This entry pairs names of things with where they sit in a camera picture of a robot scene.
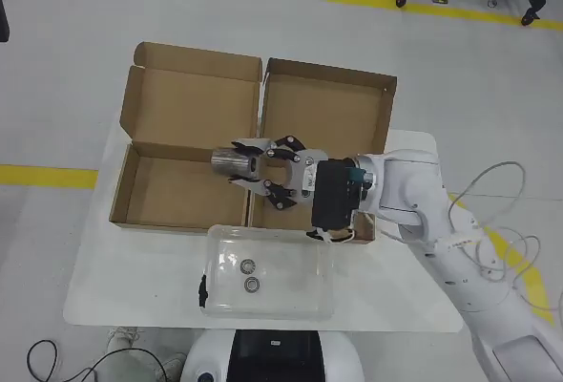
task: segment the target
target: transparent plastic container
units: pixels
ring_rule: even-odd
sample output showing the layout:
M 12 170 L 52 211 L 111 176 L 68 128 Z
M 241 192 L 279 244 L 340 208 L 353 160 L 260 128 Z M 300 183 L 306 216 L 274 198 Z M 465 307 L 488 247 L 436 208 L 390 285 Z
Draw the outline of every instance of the transparent plastic container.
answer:
M 332 316 L 329 246 L 302 231 L 214 225 L 207 233 L 209 297 L 202 308 L 215 317 L 322 321 Z M 253 272 L 241 262 L 253 262 Z M 246 280 L 258 279 L 258 290 Z

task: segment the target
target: metal bearing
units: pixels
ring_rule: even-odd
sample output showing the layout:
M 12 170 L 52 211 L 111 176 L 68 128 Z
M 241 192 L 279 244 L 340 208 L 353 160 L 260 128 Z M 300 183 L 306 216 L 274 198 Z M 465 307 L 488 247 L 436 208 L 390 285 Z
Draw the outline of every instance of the metal bearing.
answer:
M 245 279 L 243 286 L 245 287 L 246 292 L 256 293 L 261 288 L 261 282 L 256 277 L 250 276 Z
M 256 263 L 252 259 L 245 259 L 240 264 L 240 270 L 243 274 L 252 274 L 256 270 Z

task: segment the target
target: cardboard box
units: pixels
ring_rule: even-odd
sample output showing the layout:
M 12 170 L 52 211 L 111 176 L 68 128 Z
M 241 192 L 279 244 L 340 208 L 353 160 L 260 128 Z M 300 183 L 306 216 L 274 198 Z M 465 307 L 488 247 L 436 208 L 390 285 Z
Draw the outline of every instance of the cardboard box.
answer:
M 110 221 L 185 231 L 245 225 L 246 192 L 214 174 L 210 158 L 256 135 L 261 60 L 141 43 L 134 63 L 120 117 L 132 144 Z
M 382 154 L 396 92 L 396 77 L 272 58 L 266 71 L 261 136 L 297 137 L 331 158 Z M 263 179 L 283 182 L 285 173 L 269 162 Z M 278 211 L 264 197 L 252 202 L 249 224 L 310 230 L 310 205 Z M 374 240 L 374 227 L 356 219 L 356 239 Z
M 214 174 L 216 147 L 257 136 L 261 60 L 142 43 L 129 72 L 120 124 L 132 138 L 110 221 L 122 226 L 206 231 L 214 224 L 311 229 L 310 205 L 278 211 Z M 396 77 L 272 58 L 260 137 L 299 138 L 342 159 L 383 153 Z M 283 182 L 282 163 L 262 178 Z M 356 220 L 356 243 L 374 227 Z

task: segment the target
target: metal cylinder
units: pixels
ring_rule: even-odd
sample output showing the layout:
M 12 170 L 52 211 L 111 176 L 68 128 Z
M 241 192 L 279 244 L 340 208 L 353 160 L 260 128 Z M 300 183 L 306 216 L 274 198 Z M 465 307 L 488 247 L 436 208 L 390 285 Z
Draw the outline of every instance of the metal cylinder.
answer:
M 258 177 L 258 158 L 239 154 L 230 147 L 219 147 L 212 153 L 212 168 L 218 174 L 239 175 L 248 179 Z

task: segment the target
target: white table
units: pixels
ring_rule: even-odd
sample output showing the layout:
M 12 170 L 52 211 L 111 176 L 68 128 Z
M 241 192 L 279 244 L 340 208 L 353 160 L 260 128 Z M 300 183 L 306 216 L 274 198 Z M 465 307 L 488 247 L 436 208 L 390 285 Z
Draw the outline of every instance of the white table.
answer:
M 129 138 L 114 126 L 85 223 L 65 302 L 76 325 L 216 329 L 457 332 L 463 321 L 403 244 L 381 235 L 372 244 L 334 249 L 334 315 L 323 322 L 219 319 L 198 307 L 204 235 L 119 228 L 108 222 Z M 430 134 L 390 131 L 386 150 L 436 153 Z M 396 231 L 393 224 L 383 227 Z

